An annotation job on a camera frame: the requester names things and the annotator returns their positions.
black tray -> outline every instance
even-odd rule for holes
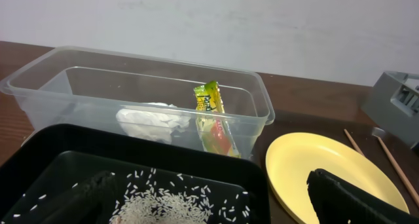
[[[207,195],[214,204],[208,223],[228,222],[218,215],[223,206],[235,207],[235,214],[230,214],[236,216],[235,223],[270,223],[266,178],[250,161],[68,124],[41,130],[0,168],[0,217],[10,223],[15,219],[13,214],[28,213],[34,204],[47,203],[75,183],[104,170],[116,174],[122,187],[117,197],[123,204],[126,184],[132,182],[139,191],[145,189],[151,168],[157,169],[150,179],[156,181],[156,190],[187,191],[199,196],[200,191],[191,191],[191,187],[208,185],[211,193]],[[138,175],[143,171],[143,175],[135,178],[134,170]],[[183,174],[183,181],[178,173]],[[46,198],[39,200],[43,194]],[[247,218],[242,215],[245,206],[251,210]]]

brown table surface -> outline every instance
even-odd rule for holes
[[[0,41],[0,79],[3,79],[52,48]],[[264,166],[264,156],[270,143],[282,134],[294,131],[313,132],[350,145],[342,133],[344,128],[354,133],[367,158],[373,161],[395,183],[404,196],[410,212],[419,216],[395,170],[384,152],[371,137],[374,122],[359,109],[370,87],[332,83],[312,79],[259,74],[268,90],[276,112],[276,120],[266,126],[255,144],[254,159]],[[33,132],[31,123],[20,110],[14,96],[0,94],[0,165],[16,152]],[[392,136],[386,142],[411,183],[419,191],[419,159]],[[295,223],[270,195],[273,223]]]

chopstick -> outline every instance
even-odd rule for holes
[[[351,137],[351,135],[349,134],[349,132],[347,131],[347,129],[344,129],[344,132],[346,134],[346,136],[348,137],[348,139],[351,141],[352,146],[354,146],[355,150],[362,154],[364,157],[365,155],[362,153],[361,149],[358,147],[357,143],[354,141],[354,139]],[[412,184],[410,183],[409,179],[407,179],[407,176],[405,175],[405,173],[402,171],[402,169],[400,168],[399,164],[396,162],[396,160],[394,159],[393,155],[390,153],[390,151],[387,149],[386,144],[382,141],[381,137],[379,136],[375,136],[378,138],[378,141],[380,142],[384,152],[386,152],[386,155],[388,157],[388,159],[390,160],[390,162],[392,163],[395,171],[397,172],[397,174],[399,175],[401,181],[403,182],[403,184],[405,184],[405,187],[407,188],[407,191],[410,193],[410,195],[413,198],[413,201],[416,203],[416,205],[419,207],[419,195],[416,192],[416,190],[413,188]]]
[[[347,131],[347,129],[343,130],[346,134],[346,136],[348,137],[348,139],[351,141],[352,146],[354,146],[355,150],[360,153],[362,156],[365,157],[364,153],[362,153],[362,150],[358,147],[358,145],[356,144],[356,142],[354,141],[354,139],[352,139],[351,135],[349,134],[349,132]]]
[[[392,163],[394,169],[396,170],[397,174],[399,174],[399,177],[401,181],[405,184],[407,191],[410,193],[410,195],[413,197],[413,201],[416,203],[416,205],[419,207],[419,195],[413,188],[412,184],[410,183],[409,179],[407,179],[405,173],[400,168],[399,164],[394,159],[393,155],[388,151],[386,144],[382,141],[382,139],[379,136],[375,136],[378,138],[384,152],[386,152],[388,159]]]

white tissue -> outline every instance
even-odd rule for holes
[[[176,107],[166,103],[149,103],[153,105]],[[124,132],[132,137],[151,141],[172,143],[172,132],[184,131],[189,126],[187,116],[177,116],[165,113],[153,113],[133,109],[121,109],[117,113],[117,120]]]

yellow snack packet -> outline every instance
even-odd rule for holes
[[[212,81],[197,86],[194,91],[198,103],[196,110],[224,113],[223,101],[217,82]],[[240,158],[240,153],[231,136],[227,122],[198,117],[196,127],[205,151]]]

